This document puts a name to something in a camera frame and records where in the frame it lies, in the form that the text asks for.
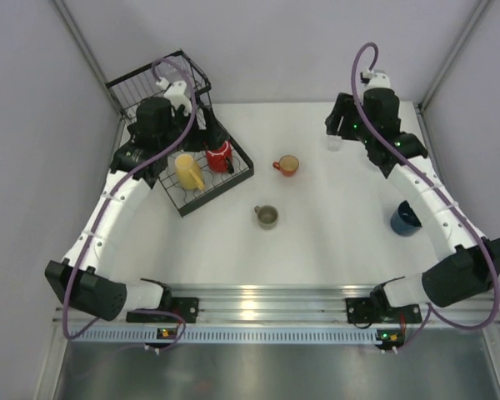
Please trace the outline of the red mug black handle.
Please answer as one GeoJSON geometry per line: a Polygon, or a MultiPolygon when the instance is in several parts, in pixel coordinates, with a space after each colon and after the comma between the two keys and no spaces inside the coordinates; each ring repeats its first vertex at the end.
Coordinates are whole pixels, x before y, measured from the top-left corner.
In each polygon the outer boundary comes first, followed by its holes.
{"type": "Polygon", "coordinates": [[[215,173],[234,173],[233,151],[231,143],[226,140],[217,150],[205,152],[207,165],[215,173]]]}

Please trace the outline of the yellow mug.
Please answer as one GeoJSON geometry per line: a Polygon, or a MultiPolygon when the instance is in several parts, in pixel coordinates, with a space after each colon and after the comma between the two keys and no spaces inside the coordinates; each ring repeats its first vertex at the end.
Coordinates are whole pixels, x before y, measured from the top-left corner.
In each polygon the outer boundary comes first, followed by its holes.
{"type": "Polygon", "coordinates": [[[205,190],[202,169],[191,154],[183,153],[176,157],[175,173],[181,187],[185,190],[205,190]]]}

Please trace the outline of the black wire dish rack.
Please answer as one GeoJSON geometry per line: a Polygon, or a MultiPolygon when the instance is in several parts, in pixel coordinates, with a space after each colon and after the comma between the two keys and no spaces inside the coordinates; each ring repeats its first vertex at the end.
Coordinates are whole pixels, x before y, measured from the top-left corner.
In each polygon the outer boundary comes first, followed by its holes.
{"type": "MultiPolygon", "coordinates": [[[[132,170],[172,144],[187,126],[190,114],[185,116],[182,107],[175,111],[163,97],[162,90],[155,84],[161,78],[166,78],[170,83],[183,80],[187,84],[187,95],[194,93],[196,96],[197,111],[194,121],[197,121],[200,128],[205,128],[203,108],[213,109],[210,97],[212,85],[207,74],[182,50],[169,54],[168,59],[169,64],[147,64],[107,82],[106,87],[121,114],[126,132],[124,143],[120,145],[110,164],[112,170],[132,170]]],[[[254,173],[251,158],[228,130],[222,124],[221,126],[230,136],[228,141],[232,146],[233,174],[211,171],[205,156],[206,151],[184,152],[175,148],[168,155],[137,172],[135,176],[144,178],[149,186],[161,184],[181,216],[199,209],[254,173]],[[185,190],[178,182],[174,162],[176,157],[183,153],[191,154],[202,169],[204,191],[185,190]]]]}

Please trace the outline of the dark blue mug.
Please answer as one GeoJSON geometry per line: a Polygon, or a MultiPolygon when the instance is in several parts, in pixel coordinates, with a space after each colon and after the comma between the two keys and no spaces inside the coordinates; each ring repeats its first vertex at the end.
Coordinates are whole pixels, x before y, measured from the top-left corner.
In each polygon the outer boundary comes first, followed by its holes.
{"type": "Polygon", "coordinates": [[[401,202],[390,218],[391,229],[399,236],[410,237],[418,232],[422,224],[408,201],[401,202]]]}

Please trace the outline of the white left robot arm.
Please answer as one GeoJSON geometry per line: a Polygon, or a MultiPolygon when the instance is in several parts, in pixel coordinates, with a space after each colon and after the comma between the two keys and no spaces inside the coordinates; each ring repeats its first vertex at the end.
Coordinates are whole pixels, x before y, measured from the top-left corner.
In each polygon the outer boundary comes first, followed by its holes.
{"type": "Polygon", "coordinates": [[[105,186],[77,241],[45,277],[68,313],[75,309],[112,321],[122,312],[165,310],[170,288],[141,278],[134,283],[110,278],[117,250],[136,212],[168,167],[168,158],[222,151],[230,136],[213,107],[185,95],[142,101],[128,128],[129,140],[113,155],[105,186]]]}

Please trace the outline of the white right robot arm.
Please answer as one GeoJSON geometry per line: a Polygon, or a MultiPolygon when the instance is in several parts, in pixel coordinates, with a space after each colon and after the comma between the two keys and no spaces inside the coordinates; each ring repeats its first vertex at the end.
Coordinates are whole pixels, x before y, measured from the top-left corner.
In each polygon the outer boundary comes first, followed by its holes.
{"type": "Polygon", "coordinates": [[[500,303],[500,238],[487,238],[464,216],[421,140],[401,129],[398,111],[393,90],[373,88],[361,103],[339,93],[325,120],[327,135],[363,144],[370,163],[404,196],[437,257],[424,272],[377,285],[370,295],[372,304],[388,315],[418,303],[445,308],[492,291],[492,321],[500,303]]]}

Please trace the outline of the clear glass at back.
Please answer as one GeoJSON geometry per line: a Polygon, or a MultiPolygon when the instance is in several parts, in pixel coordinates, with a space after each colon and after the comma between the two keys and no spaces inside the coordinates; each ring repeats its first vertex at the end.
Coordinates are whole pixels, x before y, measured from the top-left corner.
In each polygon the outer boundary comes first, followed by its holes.
{"type": "Polygon", "coordinates": [[[343,138],[338,135],[327,135],[327,150],[337,152],[343,146],[343,138]]]}

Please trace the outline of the orange small cup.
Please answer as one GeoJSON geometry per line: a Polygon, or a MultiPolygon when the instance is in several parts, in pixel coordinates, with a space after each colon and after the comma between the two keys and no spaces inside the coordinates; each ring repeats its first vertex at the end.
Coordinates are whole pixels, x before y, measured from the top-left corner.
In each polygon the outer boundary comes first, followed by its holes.
{"type": "Polygon", "coordinates": [[[282,156],[278,161],[272,163],[284,177],[292,177],[299,168],[299,160],[293,155],[282,156]]]}

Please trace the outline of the olive green small cup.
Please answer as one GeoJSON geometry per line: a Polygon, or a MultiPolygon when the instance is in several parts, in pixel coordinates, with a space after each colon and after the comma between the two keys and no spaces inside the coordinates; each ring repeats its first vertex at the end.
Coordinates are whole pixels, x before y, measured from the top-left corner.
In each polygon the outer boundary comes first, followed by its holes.
{"type": "Polygon", "coordinates": [[[278,223],[278,210],[271,205],[255,206],[254,212],[256,214],[257,223],[260,228],[270,230],[276,227],[278,223]]]}

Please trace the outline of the aluminium mounting rail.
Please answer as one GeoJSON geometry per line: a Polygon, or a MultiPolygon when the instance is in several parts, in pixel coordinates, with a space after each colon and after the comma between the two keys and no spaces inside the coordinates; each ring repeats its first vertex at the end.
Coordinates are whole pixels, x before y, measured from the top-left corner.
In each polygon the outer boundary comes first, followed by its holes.
{"type": "MultiPolygon", "coordinates": [[[[347,324],[347,298],[365,298],[372,285],[173,284],[176,297],[198,298],[198,324],[347,324]]],[[[494,295],[480,294],[439,311],[455,323],[474,325],[489,315],[494,295]]]]}

